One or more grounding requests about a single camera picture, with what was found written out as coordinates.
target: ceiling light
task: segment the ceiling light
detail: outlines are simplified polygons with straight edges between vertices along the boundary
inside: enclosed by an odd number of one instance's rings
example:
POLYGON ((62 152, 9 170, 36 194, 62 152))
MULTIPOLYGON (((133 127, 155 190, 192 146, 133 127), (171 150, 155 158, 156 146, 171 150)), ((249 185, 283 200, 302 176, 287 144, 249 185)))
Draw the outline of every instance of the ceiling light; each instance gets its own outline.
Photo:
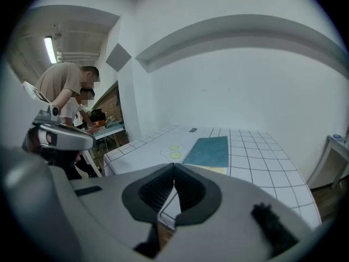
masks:
POLYGON ((56 61, 56 57, 55 57, 55 52, 53 51, 53 45, 52 45, 52 37, 48 36, 45 37, 45 46, 46 46, 46 50, 47 53, 49 54, 49 58, 52 64, 57 63, 56 61))

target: table leg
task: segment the table leg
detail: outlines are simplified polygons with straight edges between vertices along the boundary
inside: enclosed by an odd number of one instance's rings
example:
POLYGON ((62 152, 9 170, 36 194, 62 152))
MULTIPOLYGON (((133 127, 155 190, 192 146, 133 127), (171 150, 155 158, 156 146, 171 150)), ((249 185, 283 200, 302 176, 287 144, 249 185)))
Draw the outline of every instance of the table leg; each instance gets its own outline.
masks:
POLYGON ((327 147, 326 147, 326 150, 323 154, 323 156, 321 157, 321 160, 318 164, 318 166, 316 167, 316 169, 314 170, 314 172, 312 173, 311 177, 308 179, 308 181, 306 182, 307 185, 309 186, 309 188, 311 189, 312 187, 312 184, 315 182, 317 176, 319 175, 319 173, 322 171, 323 169, 323 166, 325 165, 325 162, 327 160, 327 157, 331 151, 331 148, 332 148, 332 144, 331 144, 331 141, 329 141, 327 143, 327 147))
POLYGON ((83 151, 82 155, 89 161, 90 165, 92 166, 93 170, 96 172, 98 177, 102 177, 102 174, 98 170, 96 164, 93 162, 93 159, 91 155, 89 154, 89 151, 83 151))
POLYGON ((89 154, 91 155, 92 159, 96 159, 96 157, 94 156, 94 153, 92 150, 88 150, 89 154))
POLYGON ((339 169, 339 172, 337 173, 337 175, 336 175, 336 177, 334 178, 334 181, 333 181, 333 183, 332 183, 332 185, 331 185, 331 188, 332 188, 332 189, 337 185, 337 183, 338 183, 339 180, 340 180, 340 177, 343 175, 343 172, 344 172, 347 168, 349 168, 349 162, 347 163, 346 166, 343 165, 343 166, 339 169))
POLYGON ((120 147, 118 135, 116 135, 116 138, 115 138, 115 134, 113 134, 113 136, 114 136, 114 140, 116 142, 117 147, 120 147))

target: black knob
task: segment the black knob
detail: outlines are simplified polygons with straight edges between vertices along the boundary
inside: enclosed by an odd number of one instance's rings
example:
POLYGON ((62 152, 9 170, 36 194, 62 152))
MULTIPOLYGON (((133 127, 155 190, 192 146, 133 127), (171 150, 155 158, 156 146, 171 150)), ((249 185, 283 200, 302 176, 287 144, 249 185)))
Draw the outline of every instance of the black knob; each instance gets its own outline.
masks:
POLYGON ((58 114, 59 114, 59 109, 58 109, 57 107, 53 107, 53 108, 52 108, 52 114, 53 114, 54 116, 58 116, 58 114))

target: blue cutting mat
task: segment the blue cutting mat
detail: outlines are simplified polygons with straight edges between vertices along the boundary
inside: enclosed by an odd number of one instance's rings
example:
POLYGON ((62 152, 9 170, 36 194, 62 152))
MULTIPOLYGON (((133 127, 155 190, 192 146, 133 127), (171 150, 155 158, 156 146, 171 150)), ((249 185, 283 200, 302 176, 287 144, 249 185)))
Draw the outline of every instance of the blue cutting mat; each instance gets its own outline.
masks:
POLYGON ((228 139, 226 136, 199 138, 182 163, 210 167, 228 167, 228 158, 228 139))

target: table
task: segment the table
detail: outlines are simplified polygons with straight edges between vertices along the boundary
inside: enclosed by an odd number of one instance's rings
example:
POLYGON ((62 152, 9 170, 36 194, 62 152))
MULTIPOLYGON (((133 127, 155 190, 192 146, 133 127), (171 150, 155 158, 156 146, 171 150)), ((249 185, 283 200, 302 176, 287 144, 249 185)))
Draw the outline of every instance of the table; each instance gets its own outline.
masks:
POLYGON ((322 172, 323 167, 326 163, 326 160, 327 160, 331 150, 337 151, 337 153, 339 153, 348 162, 346 166, 344 165, 344 166, 341 166, 340 168, 338 168, 338 172, 337 172, 337 174, 334 178, 334 181, 331 185, 332 189, 337 185, 343 172, 346 169, 349 169, 349 144, 344 144, 343 141, 337 141, 337 140, 333 139, 332 136, 328 135, 327 136, 326 150, 325 150, 324 154, 322 155, 318 166, 316 167, 316 169, 314 170, 314 172, 312 173, 311 177, 308 180, 309 187, 312 186, 312 184, 315 182, 318 175, 322 172))
MULTIPOLYGON (((301 216, 315 229, 321 224, 314 198, 301 174, 277 142, 265 131, 172 125, 149 133, 104 155, 106 176, 141 170, 161 163, 181 163, 198 138, 227 136, 227 176, 253 183, 301 216), (170 147, 176 146, 175 159, 170 147)), ((175 218, 178 196, 160 213, 175 218)))
MULTIPOLYGON (((124 129, 125 128, 122 126, 122 124, 120 124, 118 122, 113 122, 112 124, 110 124, 110 126, 108 128, 102 130, 101 132, 93 134, 93 136, 95 137, 96 140, 100 140, 103 138, 105 139, 107 136, 113 135, 117 146, 120 147, 119 140, 118 140, 117 136, 115 137, 115 134, 120 132, 120 131, 123 131, 124 129)), ((96 164, 93 162, 93 159, 95 159, 95 157, 94 157, 92 150, 83 151, 82 155, 84 156, 86 163, 90 164, 92 166, 92 168, 95 171, 95 173, 97 174, 97 176, 102 177, 102 174, 98 170, 96 164)))

